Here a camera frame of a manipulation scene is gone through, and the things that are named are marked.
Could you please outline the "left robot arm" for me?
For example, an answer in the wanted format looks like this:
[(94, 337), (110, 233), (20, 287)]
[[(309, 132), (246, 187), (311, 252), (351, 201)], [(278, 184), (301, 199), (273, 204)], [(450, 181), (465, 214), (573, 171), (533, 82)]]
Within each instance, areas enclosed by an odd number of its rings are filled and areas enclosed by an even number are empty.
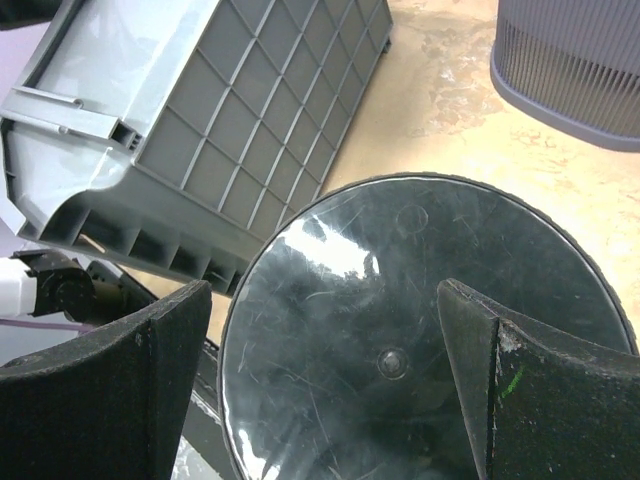
[(94, 327), (133, 314), (156, 296), (128, 273), (56, 250), (17, 251), (1, 259), (1, 318), (62, 314)]

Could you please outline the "black ribbed round bin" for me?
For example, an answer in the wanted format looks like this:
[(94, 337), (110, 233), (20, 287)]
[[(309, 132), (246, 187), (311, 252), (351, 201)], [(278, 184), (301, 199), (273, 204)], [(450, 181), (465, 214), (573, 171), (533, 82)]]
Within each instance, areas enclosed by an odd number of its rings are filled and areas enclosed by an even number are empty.
[(614, 290), (548, 216), (493, 186), (397, 174), (306, 207), (254, 259), (219, 357), (242, 479), (473, 479), (437, 287), (624, 353)]

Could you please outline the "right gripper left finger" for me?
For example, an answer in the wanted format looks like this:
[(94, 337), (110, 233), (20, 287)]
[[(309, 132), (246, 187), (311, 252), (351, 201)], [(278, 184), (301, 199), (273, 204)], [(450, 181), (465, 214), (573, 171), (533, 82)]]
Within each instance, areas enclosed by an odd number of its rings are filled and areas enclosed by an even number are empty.
[(211, 306), (193, 281), (3, 365), (2, 478), (170, 478)]

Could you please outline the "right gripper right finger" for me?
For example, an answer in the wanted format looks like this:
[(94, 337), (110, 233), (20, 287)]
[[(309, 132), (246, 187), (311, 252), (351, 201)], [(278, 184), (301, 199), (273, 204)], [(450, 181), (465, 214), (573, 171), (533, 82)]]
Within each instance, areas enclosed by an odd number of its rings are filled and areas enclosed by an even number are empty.
[(454, 279), (437, 305), (479, 478), (638, 478), (638, 357)]

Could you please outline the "grey plastic tray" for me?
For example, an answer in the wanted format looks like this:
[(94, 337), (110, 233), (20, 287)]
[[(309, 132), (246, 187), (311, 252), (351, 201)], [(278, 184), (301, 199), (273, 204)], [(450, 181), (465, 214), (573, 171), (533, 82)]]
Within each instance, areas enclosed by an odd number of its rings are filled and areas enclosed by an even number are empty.
[(19, 237), (231, 295), (319, 194), (393, 20), (384, 1), (5, 1), (46, 31), (1, 103)]

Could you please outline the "grey mesh square bin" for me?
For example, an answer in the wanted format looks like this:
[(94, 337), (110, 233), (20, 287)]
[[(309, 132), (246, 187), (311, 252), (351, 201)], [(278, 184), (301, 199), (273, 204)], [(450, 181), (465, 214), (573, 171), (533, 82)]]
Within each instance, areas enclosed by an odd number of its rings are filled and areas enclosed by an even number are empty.
[(507, 102), (546, 125), (638, 152), (638, 2), (501, 1), (490, 76)]

